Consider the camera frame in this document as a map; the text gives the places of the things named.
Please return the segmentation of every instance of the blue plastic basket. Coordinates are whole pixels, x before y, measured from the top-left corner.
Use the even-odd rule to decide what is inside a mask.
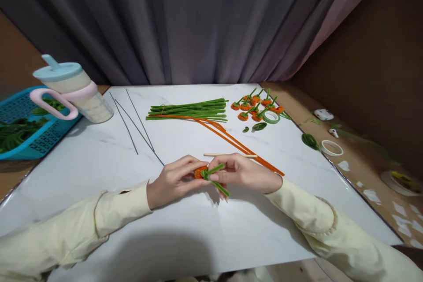
[[[27,88],[0,102],[0,120],[5,123],[12,123],[20,118],[38,121],[45,117],[49,120],[20,146],[0,154],[0,160],[33,160],[45,156],[82,116],[79,114],[73,120],[60,120],[51,114],[44,116],[31,114],[31,111],[38,108],[38,105],[31,101],[30,92],[37,88],[46,88],[46,86]],[[48,94],[45,94],[45,97],[52,98]],[[61,113],[68,115],[69,109],[65,108]]]

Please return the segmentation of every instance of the gray curtain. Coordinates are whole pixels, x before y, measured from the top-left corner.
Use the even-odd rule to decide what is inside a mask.
[[[97,84],[287,78],[333,0],[0,0],[42,52]]]

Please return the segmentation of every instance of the blue cup lid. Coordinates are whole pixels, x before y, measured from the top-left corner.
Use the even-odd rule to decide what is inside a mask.
[[[42,82],[59,82],[83,72],[78,63],[57,63],[49,54],[43,54],[41,57],[47,62],[48,66],[36,70],[32,75]]]

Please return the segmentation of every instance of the white tape roll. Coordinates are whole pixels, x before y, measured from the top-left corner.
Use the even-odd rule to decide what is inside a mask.
[[[332,145],[335,149],[338,150],[338,152],[340,153],[333,153],[332,151],[329,151],[326,147],[325,144],[329,144]],[[342,154],[344,154],[344,150],[342,150],[342,148],[337,145],[335,142],[330,141],[330,140],[323,140],[322,143],[320,144],[320,150],[322,150],[322,152],[325,152],[327,155],[329,156],[341,156]]]

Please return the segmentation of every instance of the tape roll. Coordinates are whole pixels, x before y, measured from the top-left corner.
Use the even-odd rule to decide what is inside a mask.
[[[268,117],[266,117],[267,114],[271,115],[274,118],[274,120],[269,119]],[[276,124],[276,123],[279,122],[280,119],[281,119],[281,117],[279,117],[279,115],[276,112],[272,111],[272,110],[267,110],[267,111],[265,111],[263,113],[263,120],[265,122],[267,122],[267,123]]]
[[[325,144],[329,144],[329,145],[332,145],[335,149],[337,149],[340,153],[333,153],[332,151],[329,151],[326,147],[325,147]],[[320,147],[320,150],[322,150],[322,152],[325,152],[327,155],[329,155],[329,156],[341,156],[342,154],[344,154],[344,150],[339,146],[339,145],[337,145],[335,142],[333,142],[333,141],[330,141],[330,140],[323,140],[321,143],[320,143],[320,145],[321,145],[321,147]]]

